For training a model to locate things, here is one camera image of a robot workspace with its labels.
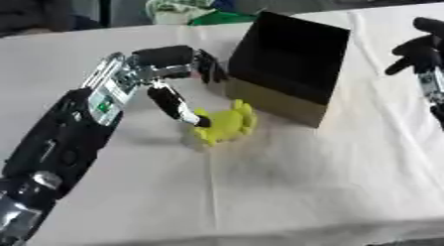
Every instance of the green cloth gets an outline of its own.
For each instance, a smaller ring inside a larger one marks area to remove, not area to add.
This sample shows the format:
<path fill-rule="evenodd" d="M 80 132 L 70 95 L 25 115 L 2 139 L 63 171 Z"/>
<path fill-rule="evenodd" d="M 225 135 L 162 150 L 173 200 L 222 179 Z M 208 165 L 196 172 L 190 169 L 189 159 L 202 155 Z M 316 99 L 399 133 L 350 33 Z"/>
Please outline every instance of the green cloth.
<path fill-rule="evenodd" d="M 237 14 L 229 12 L 216 11 L 201 17 L 198 17 L 188 23 L 189 26 L 206 26 L 206 25 L 218 25 L 218 24 L 233 24 L 254 22 L 258 17 L 248 14 Z"/>
<path fill-rule="evenodd" d="M 149 0 L 148 16 L 157 24 L 186 24 L 190 20 L 213 12 L 215 0 Z"/>
<path fill-rule="evenodd" d="M 177 6 L 209 8 L 214 0 L 154 0 L 151 7 L 156 11 L 176 11 Z"/>

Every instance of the white cloth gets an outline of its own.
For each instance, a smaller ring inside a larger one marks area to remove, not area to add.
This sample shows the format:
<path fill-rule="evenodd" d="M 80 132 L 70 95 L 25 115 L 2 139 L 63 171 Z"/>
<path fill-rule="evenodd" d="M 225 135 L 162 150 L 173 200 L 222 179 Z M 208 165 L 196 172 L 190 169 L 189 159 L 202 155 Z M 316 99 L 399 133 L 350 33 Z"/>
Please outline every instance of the white cloth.
<path fill-rule="evenodd" d="M 390 50 L 420 35 L 413 18 L 444 19 L 443 10 L 298 15 L 353 30 L 318 130 L 259 113 L 253 136 L 199 152 L 181 143 L 180 126 L 142 91 L 30 245 L 356 246 L 444 236 L 444 134 L 410 71 L 382 74 L 395 60 Z M 248 28 L 153 26 L 0 40 L 0 157 L 99 58 L 187 44 L 225 61 Z M 172 84 L 191 107 L 230 103 L 197 79 Z"/>

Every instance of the yellow plastic object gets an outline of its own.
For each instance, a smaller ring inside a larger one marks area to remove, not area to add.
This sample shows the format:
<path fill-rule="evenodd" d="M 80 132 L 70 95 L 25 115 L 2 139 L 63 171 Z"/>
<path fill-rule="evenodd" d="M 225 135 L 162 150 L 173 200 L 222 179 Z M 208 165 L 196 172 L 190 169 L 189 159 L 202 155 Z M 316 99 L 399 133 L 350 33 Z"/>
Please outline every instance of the yellow plastic object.
<path fill-rule="evenodd" d="M 258 124 L 258 117 L 250 104 L 240 99 L 233 102 L 231 110 L 207 113 L 203 108 L 197 108 L 194 113 L 211 120 L 210 128 L 193 128 L 194 135 L 209 146 L 249 135 Z"/>

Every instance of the cardboard box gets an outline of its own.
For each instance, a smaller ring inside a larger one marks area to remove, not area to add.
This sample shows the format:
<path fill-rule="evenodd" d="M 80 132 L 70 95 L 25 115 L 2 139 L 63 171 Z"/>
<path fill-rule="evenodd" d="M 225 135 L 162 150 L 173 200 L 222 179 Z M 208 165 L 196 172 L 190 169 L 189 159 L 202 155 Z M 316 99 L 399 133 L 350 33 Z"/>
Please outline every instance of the cardboard box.
<path fill-rule="evenodd" d="M 229 61 L 226 93 L 318 127 L 333 93 L 350 31 L 263 12 Z"/>

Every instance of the robotic hand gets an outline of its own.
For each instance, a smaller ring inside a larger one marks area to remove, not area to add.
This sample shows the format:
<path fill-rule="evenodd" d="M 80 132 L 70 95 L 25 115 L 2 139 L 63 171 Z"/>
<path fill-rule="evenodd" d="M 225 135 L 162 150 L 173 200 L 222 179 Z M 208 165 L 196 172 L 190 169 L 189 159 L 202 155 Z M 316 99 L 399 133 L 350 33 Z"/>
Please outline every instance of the robotic hand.
<path fill-rule="evenodd" d="M 104 59 L 78 89 L 69 91 L 34 126 L 6 161 L 0 181 L 0 246 L 24 245 L 58 200 L 82 179 L 142 86 L 170 117 L 209 127 L 195 115 L 166 78 L 205 82 L 226 78 L 216 59 L 187 46 L 142 50 Z"/>
<path fill-rule="evenodd" d="M 413 25 L 429 35 L 394 48 L 393 54 L 402 58 L 389 66 L 386 74 L 393 75 L 412 66 L 425 97 L 432 104 L 430 111 L 444 129 L 444 22 L 416 18 Z"/>

